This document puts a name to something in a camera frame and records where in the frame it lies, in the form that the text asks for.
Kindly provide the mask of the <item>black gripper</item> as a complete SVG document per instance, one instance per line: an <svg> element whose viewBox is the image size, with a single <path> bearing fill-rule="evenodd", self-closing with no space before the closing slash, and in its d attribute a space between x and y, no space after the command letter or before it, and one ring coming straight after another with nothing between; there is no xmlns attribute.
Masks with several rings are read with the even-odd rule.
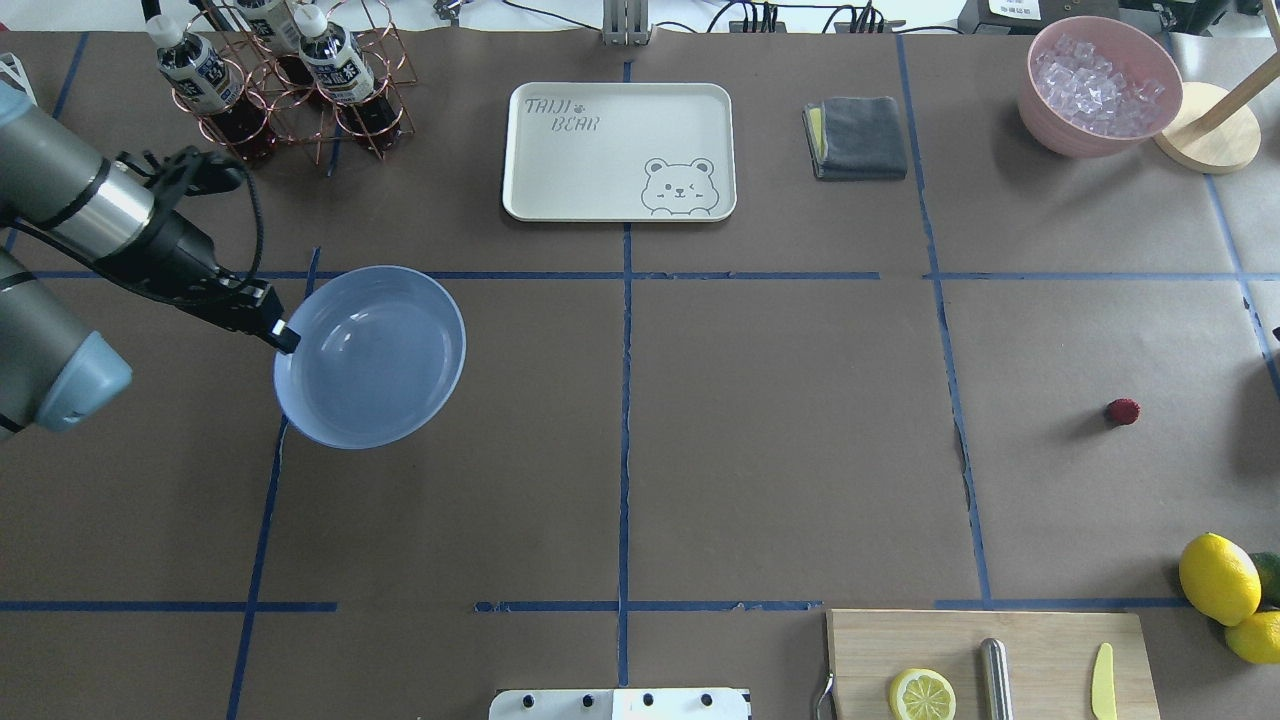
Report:
<svg viewBox="0 0 1280 720"><path fill-rule="evenodd" d="M273 319L273 287L259 278L265 250L265 220L256 182L247 165L224 152L182 149L159 161L143 152L148 168L129 154L118 156L129 179L141 178L154 209L140 234L95 263L113 283L178 307L225 331L262 331L262 341L279 354L293 354L300 334L282 318ZM216 259L212 238L178 211L186 197L227 193L246 187L255 223L253 258L238 274Z"/></svg>

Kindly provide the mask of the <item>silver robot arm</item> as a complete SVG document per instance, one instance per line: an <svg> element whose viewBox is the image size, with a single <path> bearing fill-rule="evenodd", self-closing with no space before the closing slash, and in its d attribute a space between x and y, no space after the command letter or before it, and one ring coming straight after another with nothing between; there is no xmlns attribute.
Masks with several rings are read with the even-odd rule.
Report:
<svg viewBox="0 0 1280 720"><path fill-rule="evenodd" d="M250 192L244 164L182 149L140 167L108 159L40 109L23 90L1 91L3 225L33 237L142 299L292 354L300 336L275 290L252 263L224 268L207 233L178 211L184 197ZM132 382L131 365L12 252L3 252L1 424L10 439L28 427L64 432L110 404Z"/></svg>

